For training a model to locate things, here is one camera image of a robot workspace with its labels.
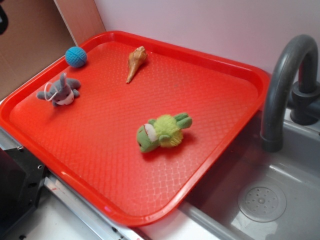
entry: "seashell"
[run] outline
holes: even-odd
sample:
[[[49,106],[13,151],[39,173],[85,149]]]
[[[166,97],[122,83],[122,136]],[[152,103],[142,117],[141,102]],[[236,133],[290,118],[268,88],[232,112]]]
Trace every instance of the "seashell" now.
[[[128,66],[129,74],[126,83],[130,83],[134,78],[139,67],[146,61],[148,54],[143,46],[138,47],[135,51],[129,54]]]

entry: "sink drain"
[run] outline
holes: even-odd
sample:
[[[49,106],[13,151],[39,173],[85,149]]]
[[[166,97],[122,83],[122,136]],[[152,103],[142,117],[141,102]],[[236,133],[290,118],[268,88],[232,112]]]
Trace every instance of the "sink drain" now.
[[[255,182],[246,186],[238,196],[241,212],[249,219],[266,223],[279,218],[287,201],[284,192],[269,182]]]

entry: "sink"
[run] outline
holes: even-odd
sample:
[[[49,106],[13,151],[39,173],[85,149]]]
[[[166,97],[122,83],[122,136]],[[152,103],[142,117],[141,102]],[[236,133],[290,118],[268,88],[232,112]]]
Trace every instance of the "sink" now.
[[[285,120],[283,149],[265,152],[261,116],[252,118],[180,209],[220,239],[319,239],[320,136]]]

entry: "blue ball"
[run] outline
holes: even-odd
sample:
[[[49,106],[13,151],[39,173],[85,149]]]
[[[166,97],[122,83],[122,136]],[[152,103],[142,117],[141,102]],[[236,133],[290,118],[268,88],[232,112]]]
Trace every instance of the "blue ball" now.
[[[81,47],[73,46],[65,52],[66,62],[74,68],[80,68],[86,64],[87,53]]]

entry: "gray faucet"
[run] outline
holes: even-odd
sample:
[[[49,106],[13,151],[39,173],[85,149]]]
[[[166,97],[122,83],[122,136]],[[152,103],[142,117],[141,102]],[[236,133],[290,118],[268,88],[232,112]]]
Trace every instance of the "gray faucet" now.
[[[277,152],[283,147],[286,107],[292,109],[292,121],[300,125],[311,125],[320,119],[317,68],[317,43],[308,35],[294,37],[282,51],[272,74],[262,114],[260,136],[265,151]],[[297,72],[298,81],[293,84]]]

